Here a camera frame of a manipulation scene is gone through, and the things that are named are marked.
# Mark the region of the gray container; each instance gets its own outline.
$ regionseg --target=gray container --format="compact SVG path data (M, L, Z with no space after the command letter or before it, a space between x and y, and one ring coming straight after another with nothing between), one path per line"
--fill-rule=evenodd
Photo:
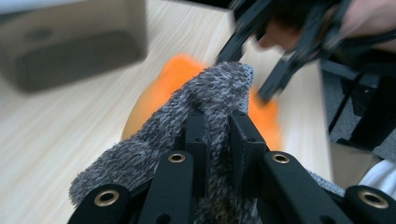
M15 7L9 7L13 0L2 1L11 3L0 6L0 71L23 91L60 86L147 55L144 0L29 0Z

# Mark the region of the fuzzy gray towel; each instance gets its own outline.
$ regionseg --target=fuzzy gray towel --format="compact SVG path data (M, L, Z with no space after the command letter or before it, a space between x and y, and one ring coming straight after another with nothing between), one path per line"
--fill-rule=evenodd
M199 109L205 114L210 176L208 197L195 203L195 223L261 223L256 201L234 194L227 141L228 117L235 109L247 112L252 79L251 67L221 63L184 84L137 134L107 150L78 175L70 188L72 203L78 205L91 190L104 184L132 190L152 178L159 158L173 148L188 114Z

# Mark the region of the orange plastic item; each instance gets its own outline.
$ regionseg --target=orange plastic item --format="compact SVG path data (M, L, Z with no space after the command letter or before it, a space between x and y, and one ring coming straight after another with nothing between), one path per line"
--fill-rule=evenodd
M197 76L205 66L196 62L188 55L177 55L163 68L160 75L142 93L125 124L122 140L137 133L143 124L164 105L181 86ZM280 129L276 122L278 103L267 105L256 96L257 91L252 88L249 93L248 115L256 125L267 146L271 150L281 150Z

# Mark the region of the table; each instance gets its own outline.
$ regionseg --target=table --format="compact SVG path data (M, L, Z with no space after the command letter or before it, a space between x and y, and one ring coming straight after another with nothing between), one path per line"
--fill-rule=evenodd
M74 211L71 181L120 141L140 93L178 53L212 64L232 33L232 14L208 7L148 0L145 61L58 89L22 93L0 78L0 219L3 223L66 223ZM241 62L260 85L280 57L252 41ZM318 65L292 79L279 97L284 150L332 179Z

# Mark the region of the white cloth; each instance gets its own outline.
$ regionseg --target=white cloth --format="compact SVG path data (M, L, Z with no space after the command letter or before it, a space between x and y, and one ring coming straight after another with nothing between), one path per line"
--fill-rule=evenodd
M363 177L359 185L380 189L396 200L396 164L383 160Z

